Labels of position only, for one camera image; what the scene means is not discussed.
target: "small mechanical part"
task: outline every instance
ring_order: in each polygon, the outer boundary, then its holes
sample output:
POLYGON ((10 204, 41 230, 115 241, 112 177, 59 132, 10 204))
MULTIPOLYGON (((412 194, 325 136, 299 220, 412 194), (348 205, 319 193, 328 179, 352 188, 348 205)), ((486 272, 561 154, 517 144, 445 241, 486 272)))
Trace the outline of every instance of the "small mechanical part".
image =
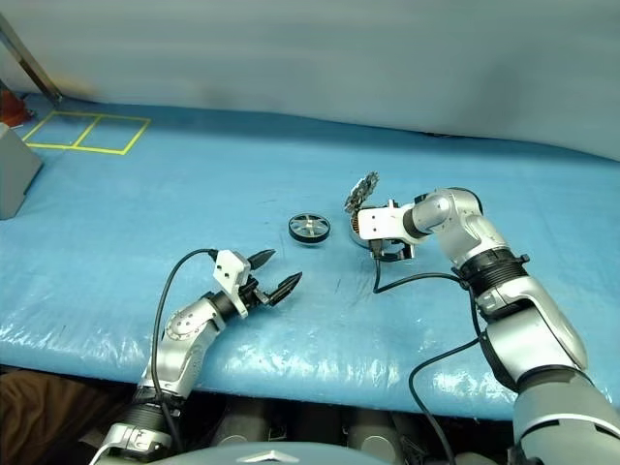
POLYGON ((345 200, 345 211, 347 213, 357 212, 368 200, 378 182, 379 174, 376 171, 371 171, 366 174, 366 177, 360 179, 345 200))
POLYGON ((329 236, 331 226, 326 218, 313 213, 301 213, 289 220, 289 234, 304 244, 323 242, 329 236))

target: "black ribbed joint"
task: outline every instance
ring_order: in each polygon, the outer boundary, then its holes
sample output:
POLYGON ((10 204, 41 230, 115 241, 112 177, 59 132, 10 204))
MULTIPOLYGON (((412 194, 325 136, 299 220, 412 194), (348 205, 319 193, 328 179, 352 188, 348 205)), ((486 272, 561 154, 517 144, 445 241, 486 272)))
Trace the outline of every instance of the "black ribbed joint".
POLYGON ((511 279, 527 276, 523 264, 529 261, 527 255, 515 257, 509 249, 490 249, 465 262, 459 274, 478 296, 511 279))

